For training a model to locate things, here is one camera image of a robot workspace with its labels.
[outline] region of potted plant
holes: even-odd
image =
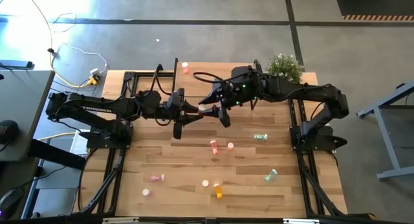
[[[279,54],[270,59],[267,71],[273,76],[286,78],[290,82],[300,83],[303,66],[299,65],[293,55]]]

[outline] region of gray floor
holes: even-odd
[[[36,1],[48,17],[75,12],[78,17],[100,19],[287,20],[285,0]],[[343,21],[335,0],[292,0],[292,5],[297,21]],[[32,60],[36,69],[48,69],[45,50],[50,39],[30,0],[4,0],[0,14],[37,16],[0,23],[1,57]],[[336,135],[348,140],[337,156],[349,212],[372,212],[390,221],[414,220],[414,175],[378,181],[377,172],[391,169],[385,144],[375,118],[359,120],[354,115],[413,79],[412,32],[410,27],[298,27],[306,71],[317,72],[320,84],[332,83],[348,98],[351,114],[331,125]],[[284,26],[76,25],[55,34],[54,41],[55,47],[66,41],[99,52],[110,69],[154,69],[158,63],[172,69],[175,57],[189,62],[252,62],[257,58],[266,64],[275,54],[294,54],[290,29]],[[102,69],[103,63],[62,45],[54,66],[79,84],[91,69]],[[56,84],[53,88],[65,90]],[[35,137],[66,131],[71,130],[42,117]],[[403,154],[404,163],[414,165],[414,150]],[[73,193],[73,189],[43,191],[36,210],[46,216],[66,214]],[[65,205],[47,204],[48,197],[55,196],[66,200]]]

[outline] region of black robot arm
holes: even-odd
[[[312,120],[301,124],[300,134],[305,137],[324,127],[333,118],[343,118],[349,114],[346,96],[331,84],[309,85],[295,84],[285,78],[263,74],[260,64],[255,61],[255,69],[251,66],[236,67],[232,77],[222,79],[208,73],[194,73],[194,78],[213,84],[211,93],[199,104],[220,103],[210,109],[201,111],[202,115],[217,117],[224,127],[230,126],[227,110],[234,106],[242,106],[251,100],[266,100],[282,102],[288,98],[325,102],[325,106]],[[215,78],[205,80],[198,75],[208,75]]]
[[[198,114],[188,114],[197,113],[198,108],[185,101],[184,89],[173,92],[166,102],[161,102],[158,91],[140,91],[133,98],[116,100],[76,93],[51,93],[49,99],[46,114],[52,121],[59,122],[63,118],[72,118],[99,129],[98,133],[84,133],[85,136],[98,134],[113,140],[128,138],[129,134],[123,120],[134,121],[140,117],[173,120],[174,137],[180,139],[183,126],[202,118]],[[118,118],[106,120],[91,111],[115,114]]]

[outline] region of desk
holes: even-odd
[[[214,73],[228,78],[240,63],[189,63],[190,73],[177,67],[176,89],[185,88],[187,101],[197,105],[210,92],[211,84],[192,77],[195,71]],[[103,96],[117,98],[125,71],[109,71]],[[140,78],[138,90],[148,89],[152,78]],[[304,73],[303,82],[317,84],[315,73]],[[171,90],[172,78],[160,80],[163,89]],[[308,116],[317,104],[306,102]],[[182,139],[173,139],[173,125],[158,126],[154,120],[140,118],[133,122],[134,134],[127,150],[118,196],[117,216],[281,218],[305,217],[305,207],[296,154],[291,150],[287,102],[259,101],[253,111],[250,104],[228,112],[232,125],[221,126],[219,120],[203,118],[182,130]],[[255,133],[268,134],[267,141],[254,140]],[[210,141],[219,146],[212,154]],[[229,152],[227,142],[235,148]],[[82,204],[86,205],[102,183],[107,150],[99,149],[90,158],[82,179]],[[342,211],[346,212],[338,169],[332,155],[315,152],[321,187]],[[265,182],[265,175],[275,168],[278,175]],[[152,175],[164,174],[164,182],[151,182]],[[202,186],[207,179],[210,186]],[[218,200],[214,183],[221,183],[223,198]],[[142,189],[153,193],[142,195]],[[311,191],[313,207],[314,193]]]

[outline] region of wooden tabletop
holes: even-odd
[[[185,88],[187,101],[196,106],[199,97],[207,95],[212,85],[194,79],[193,72],[206,71],[228,78],[231,69],[240,65],[245,64],[189,62],[190,73],[184,74],[179,63],[175,87]],[[119,96],[124,72],[108,72],[104,97]],[[141,78],[138,90],[148,89],[151,79]],[[164,90],[171,90],[172,78],[161,78],[160,82]],[[302,82],[317,84],[316,75],[304,73]],[[308,116],[316,105],[305,103]],[[287,103],[259,101],[253,111],[246,104],[232,108],[228,114],[232,123],[229,128],[224,128],[216,118],[205,117],[185,126],[181,140],[173,139],[172,124],[161,127],[154,120],[140,118],[134,121],[133,142],[126,153],[116,215],[305,217],[298,162],[290,145]],[[268,140],[254,140],[254,134],[267,134]],[[218,143],[217,156],[212,153],[211,140]],[[226,149],[229,142],[234,143],[232,151]],[[108,150],[97,150],[87,164],[82,179],[83,205],[102,183],[107,154]],[[342,212],[347,212],[332,155],[317,151],[315,159],[321,187]],[[273,168],[278,175],[266,183],[265,176]],[[166,177],[164,182],[151,182],[152,175],[162,174]],[[205,179],[210,182],[207,188],[202,186]],[[212,186],[215,183],[221,184],[222,199],[216,198]],[[150,196],[142,195],[145,188],[152,191]],[[316,207],[311,188],[310,191],[312,205]]]

